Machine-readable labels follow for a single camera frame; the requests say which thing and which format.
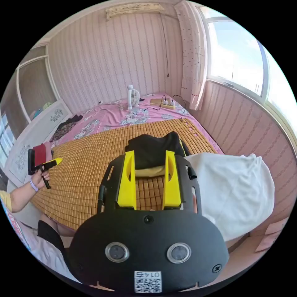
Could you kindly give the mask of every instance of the white cloth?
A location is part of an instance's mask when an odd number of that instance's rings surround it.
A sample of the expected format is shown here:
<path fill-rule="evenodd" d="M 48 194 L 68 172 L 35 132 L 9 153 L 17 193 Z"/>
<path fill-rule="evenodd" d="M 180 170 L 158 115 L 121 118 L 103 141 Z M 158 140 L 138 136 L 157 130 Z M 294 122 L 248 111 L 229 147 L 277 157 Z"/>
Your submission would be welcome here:
<path fill-rule="evenodd" d="M 202 153 L 185 159 L 197 174 L 202 215 L 225 241 L 250 232 L 271 215 L 274 182 L 262 157 Z"/>
<path fill-rule="evenodd" d="M 48 241 L 35 235 L 32 229 L 17 221 L 2 201 L 1 204 L 14 231 L 31 254 L 52 270 L 79 282 L 70 273 L 60 250 Z"/>

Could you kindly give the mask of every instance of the black cloth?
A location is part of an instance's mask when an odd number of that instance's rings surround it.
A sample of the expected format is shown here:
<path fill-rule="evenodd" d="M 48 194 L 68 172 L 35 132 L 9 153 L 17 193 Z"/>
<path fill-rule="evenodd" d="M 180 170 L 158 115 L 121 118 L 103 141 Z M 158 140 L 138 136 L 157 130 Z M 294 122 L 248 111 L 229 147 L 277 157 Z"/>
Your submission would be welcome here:
<path fill-rule="evenodd" d="M 83 118 L 82 115 L 77 115 L 77 114 L 76 114 L 76 115 L 73 116 L 72 118 L 67 119 L 64 123 L 61 123 L 61 124 L 58 126 L 57 130 L 60 130 L 63 126 L 65 126 L 65 125 L 67 125 L 67 124 L 78 122 L 78 121 L 80 121 L 82 118 Z"/>
<path fill-rule="evenodd" d="M 125 151 L 134 151 L 135 169 L 147 169 L 165 165 L 167 150 L 182 157 L 189 156 L 189 149 L 182 140 L 181 142 L 183 146 L 180 145 L 179 135 L 176 132 L 170 132 L 162 138 L 143 134 L 130 139 Z"/>
<path fill-rule="evenodd" d="M 70 273 L 76 278 L 76 273 L 74 269 L 72 268 L 70 262 L 69 262 L 69 256 L 66 248 L 64 247 L 63 241 L 61 239 L 61 236 L 57 233 L 57 231 L 52 228 L 49 224 L 47 224 L 44 221 L 38 222 L 37 227 L 37 236 L 43 238 L 44 240 L 48 241 L 52 245 L 54 245 L 61 253 L 64 258 L 65 264 L 67 265 Z"/>
<path fill-rule="evenodd" d="M 60 139 L 62 136 L 67 134 L 78 121 L 80 121 L 83 118 L 82 115 L 78 116 L 77 114 L 66 120 L 64 123 L 61 123 L 58 128 L 56 129 L 54 135 L 51 137 L 49 142 L 53 142 L 54 140 Z"/>

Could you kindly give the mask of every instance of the white blanket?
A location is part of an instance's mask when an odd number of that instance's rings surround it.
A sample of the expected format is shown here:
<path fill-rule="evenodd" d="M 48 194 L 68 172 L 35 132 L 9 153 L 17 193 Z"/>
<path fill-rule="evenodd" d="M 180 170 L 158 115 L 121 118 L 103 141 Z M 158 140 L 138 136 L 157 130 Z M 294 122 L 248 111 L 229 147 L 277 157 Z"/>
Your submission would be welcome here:
<path fill-rule="evenodd" d="M 262 157 L 202 153 L 185 159 L 197 174 L 202 215 L 225 241 L 250 232 L 271 215 L 274 182 Z"/>

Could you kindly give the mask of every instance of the desk fan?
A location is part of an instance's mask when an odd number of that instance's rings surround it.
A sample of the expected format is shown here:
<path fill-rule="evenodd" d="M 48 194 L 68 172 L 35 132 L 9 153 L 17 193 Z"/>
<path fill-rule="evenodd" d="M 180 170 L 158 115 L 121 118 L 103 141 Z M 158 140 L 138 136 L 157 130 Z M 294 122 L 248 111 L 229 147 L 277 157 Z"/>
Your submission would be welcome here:
<path fill-rule="evenodd" d="M 134 106 L 138 106 L 139 97 L 139 92 L 133 89 L 133 85 L 128 85 L 128 110 L 131 110 Z"/>

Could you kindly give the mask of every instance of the screw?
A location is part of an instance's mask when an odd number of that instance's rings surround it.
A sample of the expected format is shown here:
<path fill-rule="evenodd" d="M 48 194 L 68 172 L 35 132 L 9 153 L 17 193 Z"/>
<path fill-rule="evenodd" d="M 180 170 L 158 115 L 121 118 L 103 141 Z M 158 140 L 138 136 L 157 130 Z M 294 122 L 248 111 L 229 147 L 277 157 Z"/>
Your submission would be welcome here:
<path fill-rule="evenodd" d="M 145 216 L 143 221 L 145 224 L 151 224 L 154 221 L 154 218 L 152 216 Z"/>
<path fill-rule="evenodd" d="M 213 273 L 217 273 L 222 269 L 222 265 L 221 264 L 217 264 L 214 268 L 213 268 Z"/>

